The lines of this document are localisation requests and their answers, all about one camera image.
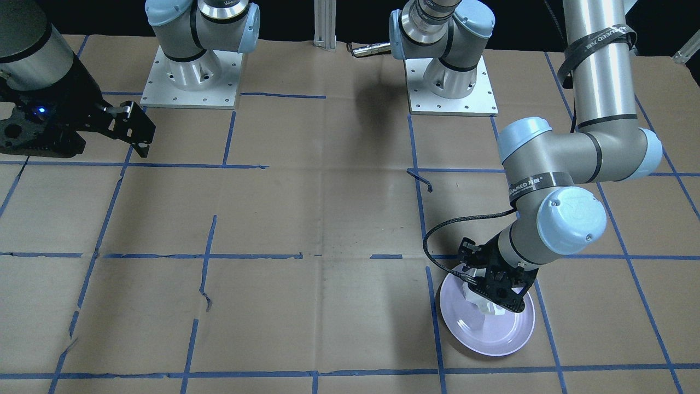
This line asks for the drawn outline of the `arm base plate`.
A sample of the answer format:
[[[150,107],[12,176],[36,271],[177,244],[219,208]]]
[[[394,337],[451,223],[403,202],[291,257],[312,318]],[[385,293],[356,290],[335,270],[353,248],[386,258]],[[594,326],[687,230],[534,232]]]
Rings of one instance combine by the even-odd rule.
[[[244,55],[208,50],[176,62],[158,48],[140,104],[149,108],[235,109]]]
[[[492,117],[499,113],[483,56],[467,77],[451,77],[452,70],[428,75],[431,59],[404,60],[410,114]]]

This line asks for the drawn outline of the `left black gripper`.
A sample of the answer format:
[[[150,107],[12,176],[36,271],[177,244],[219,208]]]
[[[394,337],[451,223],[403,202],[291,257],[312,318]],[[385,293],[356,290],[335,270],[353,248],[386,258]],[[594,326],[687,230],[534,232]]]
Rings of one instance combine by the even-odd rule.
[[[538,268],[525,270],[506,262],[499,249],[499,236],[480,245],[476,267],[462,267],[470,291],[511,312],[523,312],[525,295],[532,286]]]

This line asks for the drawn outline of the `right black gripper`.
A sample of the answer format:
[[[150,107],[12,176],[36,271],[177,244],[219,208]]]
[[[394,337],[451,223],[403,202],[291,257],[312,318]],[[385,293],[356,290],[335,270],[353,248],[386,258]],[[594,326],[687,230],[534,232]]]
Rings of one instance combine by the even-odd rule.
[[[86,145],[78,131],[88,131],[127,142],[142,159],[148,156],[155,124],[134,101],[111,107],[77,56],[67,74],[49,87],[13,90],[8,79],[3,71],[2,101],[15,106],[1,122],[2,154],[69,159]]]

